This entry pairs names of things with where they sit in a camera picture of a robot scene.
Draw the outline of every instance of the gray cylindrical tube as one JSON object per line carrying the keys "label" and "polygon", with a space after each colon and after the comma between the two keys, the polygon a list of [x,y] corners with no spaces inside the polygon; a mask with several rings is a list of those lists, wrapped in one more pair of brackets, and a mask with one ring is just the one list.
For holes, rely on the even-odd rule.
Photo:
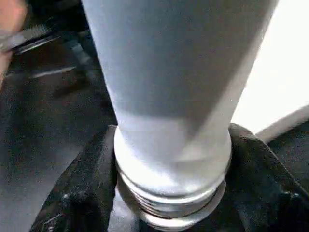
{"label": "gray cylindrical tube", "polygon": [[211,197],[276,0],[83,3],[119,123],[114,149],[125,183],[160,202],[159,211]]}

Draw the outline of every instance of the finger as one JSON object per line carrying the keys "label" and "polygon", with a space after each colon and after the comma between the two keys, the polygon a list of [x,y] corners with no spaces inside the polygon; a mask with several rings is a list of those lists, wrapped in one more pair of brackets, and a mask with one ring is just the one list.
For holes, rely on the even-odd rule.
{"label": "finger", "polygon": [[0,0],[0,28],[4,31],[19,30],[25,20],[27,8],[21,0]]}

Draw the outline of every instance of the white surface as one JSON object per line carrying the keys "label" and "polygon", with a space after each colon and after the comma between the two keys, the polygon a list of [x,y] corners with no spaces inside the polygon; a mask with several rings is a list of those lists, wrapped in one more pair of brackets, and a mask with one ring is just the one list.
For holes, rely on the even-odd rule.
{"label": "white surface", "polygon": [[309,118],[308,9],[278,3],[232,119],[265,141]]}

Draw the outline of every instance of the human hand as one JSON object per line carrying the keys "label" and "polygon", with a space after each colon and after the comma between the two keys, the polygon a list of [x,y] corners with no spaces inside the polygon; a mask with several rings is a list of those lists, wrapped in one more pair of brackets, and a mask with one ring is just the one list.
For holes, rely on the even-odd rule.
{"label": "human hand", "polygon": [[[20,30],[27,13],[26,5],[21,0],[0,0],[0,30],[10,33]],[[11,54],[0,54],[0,89],[9,65]]]}

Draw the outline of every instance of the pipe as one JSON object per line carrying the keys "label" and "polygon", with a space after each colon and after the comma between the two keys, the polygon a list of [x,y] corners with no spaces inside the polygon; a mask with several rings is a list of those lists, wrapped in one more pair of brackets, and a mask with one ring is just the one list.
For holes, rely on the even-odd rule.
{"label": "pipe", "polygon": [[124,200],[154,227],[186,229],[197,221],[155,221],[184,221],[219,203],[227,129],[275,3],[83,0],[118,120],[114,151],[131,196]]}

